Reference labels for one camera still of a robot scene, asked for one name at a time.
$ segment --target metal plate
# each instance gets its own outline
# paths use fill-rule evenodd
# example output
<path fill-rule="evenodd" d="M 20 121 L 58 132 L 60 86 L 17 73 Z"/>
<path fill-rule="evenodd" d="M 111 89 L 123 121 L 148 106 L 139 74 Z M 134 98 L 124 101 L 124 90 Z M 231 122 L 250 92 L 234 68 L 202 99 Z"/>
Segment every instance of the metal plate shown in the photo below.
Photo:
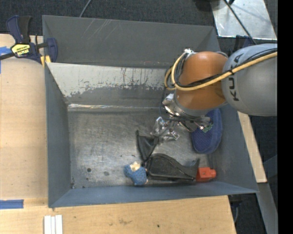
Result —
<path fill-rule="evenodd" d="M 219 36 L 247 35 L 223 0 L 210 3 Z M 276 40 L 264 0 L 235 0 L 231 7 L 254 39 Z"/>

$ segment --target wooden edge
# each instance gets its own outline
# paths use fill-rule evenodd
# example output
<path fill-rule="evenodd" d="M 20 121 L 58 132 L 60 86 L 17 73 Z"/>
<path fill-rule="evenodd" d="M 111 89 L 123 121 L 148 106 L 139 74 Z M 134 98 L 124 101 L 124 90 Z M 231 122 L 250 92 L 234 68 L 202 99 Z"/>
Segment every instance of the wooden edge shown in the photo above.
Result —
<path fill-rule="evenodd" d="M 243 135 L 245 138 L 246 146 L 249 151 L 252 167 L 254 170 L 255 178 L 257 183 L 266 183 L 267 177 L 265 174 L 263 161 L 259 153 L 257 141 L 251 125 L 250 117 L 247 114 L 238 112 L 239 119 Z"/>
<path fill-rule="evenodd" d="M 0 233 L 43 233 L 46 215 L 62 215 L 65 234 L 236 234 L 227 196 L 62 208 L 25 199 L 24 209 L 0 211 Z"/>

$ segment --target plywood board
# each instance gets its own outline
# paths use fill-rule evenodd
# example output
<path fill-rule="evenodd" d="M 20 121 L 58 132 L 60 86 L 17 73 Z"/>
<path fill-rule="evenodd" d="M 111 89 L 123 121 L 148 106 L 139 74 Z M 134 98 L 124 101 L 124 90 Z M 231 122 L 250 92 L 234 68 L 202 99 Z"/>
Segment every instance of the plywood board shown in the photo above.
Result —
<path fill-rule="evenodd" d="M 0 47 L 13 44 L 11 35 L 0 34 Z M 0 199 L 47 196 L 45 142 L 42 65 L 15 57 L 1 61 Z"/>
<path fill-rule="evenodd" d="M 227 196 L 50 209 L 47 199 L 0 211 L 0 234 L 42 234 L 45 215 L 63 216 L 65 234 L 235 234 Z"/>

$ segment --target orange object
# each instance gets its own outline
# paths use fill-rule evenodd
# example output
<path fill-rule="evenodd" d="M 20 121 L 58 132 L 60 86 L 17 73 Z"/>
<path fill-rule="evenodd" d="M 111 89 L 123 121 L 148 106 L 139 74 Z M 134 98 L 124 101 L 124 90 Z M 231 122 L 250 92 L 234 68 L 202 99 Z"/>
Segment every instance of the orange object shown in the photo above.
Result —
<path fill-rule="evenodd" d="M 216 177 L 216 171 L 210 167 L 200 167 L 197 169 L 196 181 L 207 182 Z"/>

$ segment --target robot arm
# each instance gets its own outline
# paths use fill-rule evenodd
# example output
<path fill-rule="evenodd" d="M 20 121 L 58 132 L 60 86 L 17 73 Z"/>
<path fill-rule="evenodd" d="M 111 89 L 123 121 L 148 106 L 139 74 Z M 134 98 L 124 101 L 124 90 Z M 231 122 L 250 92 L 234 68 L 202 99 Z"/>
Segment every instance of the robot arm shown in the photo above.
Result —
<path fill-rule="evenodd" d="M 226 104 L 248 115 L 276 116 L 277 44 L 245 47 L 229 58 L 186 50 L 167 72 L 165 86 L 173 95 L 163 105 L 173 116 L 199 119 Z"/>

